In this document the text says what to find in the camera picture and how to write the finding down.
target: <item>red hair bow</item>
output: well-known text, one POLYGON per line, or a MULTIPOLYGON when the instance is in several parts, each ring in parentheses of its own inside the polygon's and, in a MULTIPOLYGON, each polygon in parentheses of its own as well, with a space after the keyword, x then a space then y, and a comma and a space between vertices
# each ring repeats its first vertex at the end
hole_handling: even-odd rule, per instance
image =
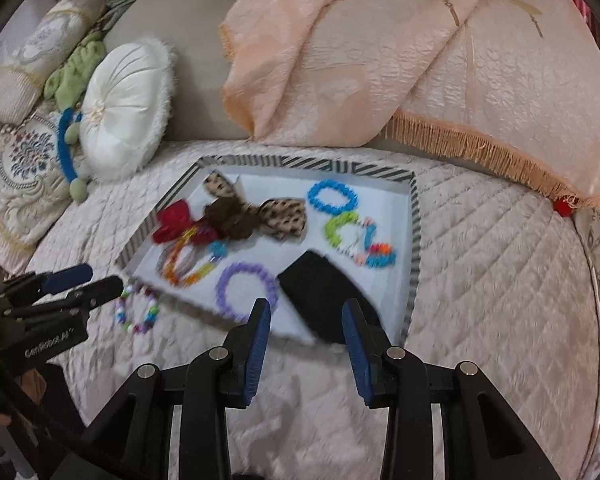
POLYGON ((184 231, 194 226, 200 229, 190 238, 196 245, 205 245, 218 238, 218 234, 203 220, 196 221, 189 212, 189 205, 185 200, 178 200, 170 206, 158 211, 158 227, 151 235, 154 243, 163 244, 179 238, 184 231))

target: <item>black case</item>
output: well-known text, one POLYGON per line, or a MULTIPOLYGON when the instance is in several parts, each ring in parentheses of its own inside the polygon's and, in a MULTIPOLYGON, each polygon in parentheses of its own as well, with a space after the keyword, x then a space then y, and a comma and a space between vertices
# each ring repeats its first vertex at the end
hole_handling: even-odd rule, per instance
POLYGON ((327 258, 307 251, 278 275, 280 287, 309 329, 323 341, 344 344, 342 306, 358 300, 365 320, 380 328, 380 319, 359 288, 327 258))

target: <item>multicolored beaded bracelet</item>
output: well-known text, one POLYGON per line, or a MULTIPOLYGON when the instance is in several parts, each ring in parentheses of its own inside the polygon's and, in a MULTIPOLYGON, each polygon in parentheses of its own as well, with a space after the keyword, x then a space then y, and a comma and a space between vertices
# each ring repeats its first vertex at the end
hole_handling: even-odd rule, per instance
POLYGON ((122 329, 125 332, 146 334, 154 326, 155 320, 158 318, 158 312, 158 300, 148 286, 129 284, 123 289, 122 294, 116 300, 116 323, 122 325, 122 329), (141 290, 144 290, 144 295, 149 299, 148 308, 144 314, 144 321, 142 323, 132 323, 126 317, 126 302, 128 298, 141 290))
POLYGON ((374 236, 378 227, 371 218, 360 221, 360 216, 355 211, 345 211, 338 216, 334 216, 324 225, 324 237, 329 245, 339 253, 351 258, 356 264, 367 267, 387 267, 395 264, 395 251, 389 244, 373 243, 374 236), (358 236, 355 241, 347 247, 341 247, 342 236, 339 229, 347 224, 356 225, 365 230, 364 253, 357 253, 353 247, 358 244, 362 236, 358 236))
POLYGON ((309 193, 307 193, 307 199, 309 200, 309 204, 314 206, 318 211, 328 213, 333 216, 339 215, 345 211, 352 211, 358 207, 358 196, 356 195, 356 192, 350 187, 345 186, 343 183, 331 178, 327 180, 321 180, 320 182, 314 184, 309 190, 309 193), (320 193, 323 189, 333 189, 334 191, 337 191, 347 199, 347 203, 340 206, 325 204, 318 198, 318 193, 320 193))
POLYGON ((198 270, 181 278, 179 275, 177 275, 175 266, 176 261, 178 260, 178 255, 186 243, 186 240, 183 241, 183 238, 186 237, 183 235, 183 237, 176 242, 176 245, 171 250, 171 254, 168 257, 167 263, 165 264, 162 272, 163 278, 174 286, 189 286, 199 282, 202 278, 208 275, 208 273, 214 270, 218 262, 226 256, 226 244, 222 240, 214 240, 207 246, 207 250, 210 253, 209 260, 202 264, 198 270))
MULTIPOLYGON (((160 253, 160 257, 158 258, 158 263, 155 266, 155 272, 158 272, 159 274, 162 273, 162 270, 164 269, 164 266, 167 263, 167 258, 170 256, 171 251, 173 251, 173 249, 175 248, 176 243, 177 241, 173 241, 167 242, 165 244, 164 249, 160 253)), ((204 249, 204 247, 199 245, 191 246, 191 250, 189 251, 189 253, 187 253, 186 256, 182 259, 182 261, 174 268, 173 272, 178 279, 182 278, 188 272, 191 272, 193 267, 196 266, 196 263, 200 259, 200 255, 202 254, 204 249)))
POLYGON ((278 304, 278 280, 275 276, 269 274, 267 269, 265 269, 263 266, 259 264, 248 264, 245 262, 237 262, 228 266, 222 271, 222 275, 216 283, 216 303, 218 304, 218 307, 220 307, 222 313, 227 317, 235 319, 236 321, 245 321, 249 318, 249 314, 239 314, 236 312, 226 300, 226 288, 229 285, 229 281, 232 277, 234 277, 236 274, 240 274, 241 272, 253 274, 262 281, 267 289, 267 301, 269 301, 271 313, 273 314, 276 309, 276 305, 278 304))

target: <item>metal screw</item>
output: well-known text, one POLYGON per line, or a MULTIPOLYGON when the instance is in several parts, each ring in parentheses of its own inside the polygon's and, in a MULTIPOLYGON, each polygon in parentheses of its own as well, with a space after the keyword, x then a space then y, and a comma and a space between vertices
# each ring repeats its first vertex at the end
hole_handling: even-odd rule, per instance
POLYGON ((399 346, 389 346, 389 348, 386 349, 386 355, 387 357, 391 358, 391 359, 402 359, 405 355, 407 355, 407 352, 404 351, 404 348, 399 347, 399 346))
POLYGON ((478 367, 471 361, 460 363, 460 371, 465 375, 475 375, 478 373, 478 367))
POLYGON ((209 351, 209 357, 211 357, 214 361, 221 361, 228 355, 229 351, 222 346, 216 346, 209 351))
POLYGON ((138 377, 141 379, 148 379, 155 374, 155 367, 153 365, 142 365, 138 368, 138 377))

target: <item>purple beaded bracelet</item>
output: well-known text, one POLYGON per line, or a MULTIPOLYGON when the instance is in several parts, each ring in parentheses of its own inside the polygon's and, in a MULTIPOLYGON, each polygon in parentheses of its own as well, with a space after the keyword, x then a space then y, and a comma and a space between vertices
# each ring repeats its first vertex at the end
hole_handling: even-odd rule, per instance
POLYGON ((239 314, 226 300, 226 288, 229 285, 229 280, 235 275, 244 272, 246 274, 254 274, 258 276, 267 289, 267 301, 271 307, 271 313, 276 309, 278 304, 278 280, 267 272, 263 266, 259 264, 248 264, 246 262, 238 262, 231 264, 222 271, 220 279, 216 283, 216 303, 220 307, 222 314, 231 317, 236 321, 246 321, 249 318, 248 314, 239 314))

